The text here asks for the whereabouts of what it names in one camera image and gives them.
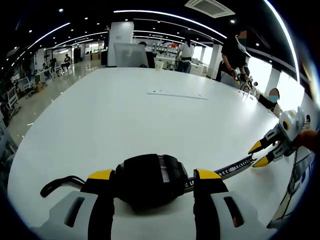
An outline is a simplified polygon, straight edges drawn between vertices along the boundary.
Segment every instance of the white shirt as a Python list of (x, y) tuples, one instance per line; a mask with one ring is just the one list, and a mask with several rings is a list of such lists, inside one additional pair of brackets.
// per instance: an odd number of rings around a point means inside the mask
[(188, 44), (184, 43), (180, 45), (179, 50), (182, 51), (181, 57), (182, 58), (191, 58), (192, 55), (194, 54), (194, 47), (190, 44), (190, 47)]

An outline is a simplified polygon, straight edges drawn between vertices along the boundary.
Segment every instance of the desk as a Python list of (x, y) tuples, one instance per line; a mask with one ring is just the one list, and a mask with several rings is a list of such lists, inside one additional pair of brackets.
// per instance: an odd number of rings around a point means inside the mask
[[(197, 93), (209, 100), (149, 95), (147, 89)], [(153, 153), (176, 157), (189, 176), (195, 168), (214, 171), (246, 157), (277, 122), (254, 97), (211, 79), (150, 68), (97, 69), (60, 95), (24, 136), (11, 167), (8, 197), (27, 226), (39, 227), (58, 201), (77, 191), (62, 186), (42, 198), (40, 190), (54, 179), (86, 180), (128, 158)], [(286, 193), (293, 158), (250, 167), (225, 181), (256, 207), (265, 226)], [(115, 199), (112, 237), (194, 240), (193, 204), (190, 192), (143, 216)]]

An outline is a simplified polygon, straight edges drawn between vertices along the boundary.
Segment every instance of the glossy floor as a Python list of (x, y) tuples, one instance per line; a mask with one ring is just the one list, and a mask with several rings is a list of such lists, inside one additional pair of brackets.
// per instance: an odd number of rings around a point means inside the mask
[(19, 146), (34, 121), (60, 94), (100, 66), (100, 60), (72, 64), (69, 71), (63, 72), (60, 77), (47, 80), (42, 91), (19, 99), (17, 107), (20, 111), (12, 117), (7, 128), (15, 143)]

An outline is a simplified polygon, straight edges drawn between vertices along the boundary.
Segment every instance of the pillar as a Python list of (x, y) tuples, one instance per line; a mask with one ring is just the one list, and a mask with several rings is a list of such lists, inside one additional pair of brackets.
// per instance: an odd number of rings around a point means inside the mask
[(109, 33), (108, 66), (116, 66), (114, 43), (131, 44), (133, 42), (134, 23), (132, 21), (113, 22)]
[(206, 73), (206, 75), (208, 77), (210, 77), (211, 79), (216, 79), (216, 77), (217, 77), (219, 64), (222, 61), (222, 55), (221, 55), (222, 47), (223, 46), (219, 45), (219, 44), (213, 45), (209, 69)]
[(281, 72), (274, 67), (271, 69), (270, 77), (266, 89), (264, 91), (265, 94), (269, 94), (271, 89), (277, 87)]

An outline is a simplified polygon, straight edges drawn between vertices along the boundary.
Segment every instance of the glass wall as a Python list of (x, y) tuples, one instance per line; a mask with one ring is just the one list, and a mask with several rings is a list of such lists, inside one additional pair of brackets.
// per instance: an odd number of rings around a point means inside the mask
[(280, 99), (278, 104), (282, 111), (298, 110), (304, 98), (305, 89), (292, 77), (281, 72), (278, 85), (276, 88), (279, 90)]
[(212, 51), (213, 51), (213, 48), (212, 48), (212, 47), (206, 47), (206, 48), (204, 49), (204, 55), (203, 55), (203, 59), (202, 59), (202, 62), (203, 62), (204, 64), (207, 64), (207, 65), (210, 64), (211, 56), (212, 56)]
[(250, 70), (250, 76), (253, 78), (253, 82), (258, 83), (256, 88), (264, 93), (269, 82), (272, 65), (256, 57), (250, 57), (248, 68)]

